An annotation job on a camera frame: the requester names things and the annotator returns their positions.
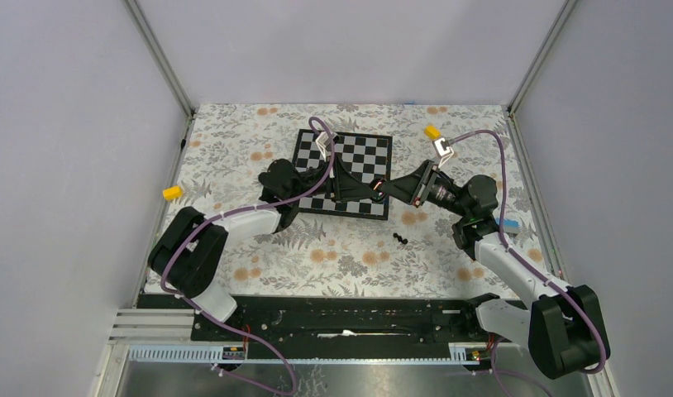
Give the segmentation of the black earbud pair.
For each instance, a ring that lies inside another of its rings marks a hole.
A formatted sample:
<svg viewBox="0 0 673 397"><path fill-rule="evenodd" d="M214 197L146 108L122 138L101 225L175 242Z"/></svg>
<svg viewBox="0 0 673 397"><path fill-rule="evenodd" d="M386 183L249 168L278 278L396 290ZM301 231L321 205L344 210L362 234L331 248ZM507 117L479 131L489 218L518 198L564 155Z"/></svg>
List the black earbud pair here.
<svg viewBox="0 0 673 397"><path fill-rule="evenodd" d="M398 233L394 233L394 234L393 234L393 237L394 237L400 244L403 244L403 245L407 245L407 244L408 244L408 239L405 238L405 237L402 237L402 236L399 235Z"/></svg>

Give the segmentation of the black earbud charging case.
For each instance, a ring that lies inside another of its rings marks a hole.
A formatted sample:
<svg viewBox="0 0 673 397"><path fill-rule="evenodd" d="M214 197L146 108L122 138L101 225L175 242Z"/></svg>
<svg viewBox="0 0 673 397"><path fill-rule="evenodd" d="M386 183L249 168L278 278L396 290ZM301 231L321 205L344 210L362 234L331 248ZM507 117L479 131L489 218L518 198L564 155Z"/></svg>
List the black earbud charging case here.
<svg viewBox="0 0 673 397"><path fill-rule="evenodd" d="M380 190L380 186L384 183L384 180L381 178L373 179L369 186L374 190L374 195L383 196L384 193Z"/></svg>

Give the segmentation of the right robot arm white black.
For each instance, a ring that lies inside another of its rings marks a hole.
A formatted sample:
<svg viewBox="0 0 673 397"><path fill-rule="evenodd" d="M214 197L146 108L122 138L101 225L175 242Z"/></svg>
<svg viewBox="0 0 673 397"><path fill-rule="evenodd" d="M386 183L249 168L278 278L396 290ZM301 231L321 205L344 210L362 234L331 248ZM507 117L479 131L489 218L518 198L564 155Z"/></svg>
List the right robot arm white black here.
<svg viewBox="0 0 673 397"><path fill-rule="evenodd" d="M475 175L458 186L426 160L409 175L377 179L371 187L379 199L388 196L415 207L432 203L458 215L451 227L456 246L495 273L523 302L518 308L493 296L481 299L461 316L465 337L479 341L490 332L505 337L528 349L549 379L603 370L610 346L597 294L540 271L508 241L494 216L499 203L493 178Z"/></svg>

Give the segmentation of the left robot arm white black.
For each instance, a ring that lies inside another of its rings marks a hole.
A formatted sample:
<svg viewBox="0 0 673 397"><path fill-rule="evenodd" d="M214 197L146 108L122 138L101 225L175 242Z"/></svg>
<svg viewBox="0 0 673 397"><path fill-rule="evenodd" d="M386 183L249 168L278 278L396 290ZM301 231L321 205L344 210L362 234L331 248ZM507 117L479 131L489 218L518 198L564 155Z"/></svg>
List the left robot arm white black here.
<svg viewBox="0 0 673 397"><path fill-rule="evenodd" d="M214 282L227 246L283 231L306 197L324 194L337 202L384 198L376 182L361 182L337 156L303 172L289 160L275 160L258 180L263 190L255 204L210 218L191 206L180 209L148 257L149 267L162 279L162 289L210 315L211 329L224 340L237 337L243 321L235 312L235 299Z"/></svg>

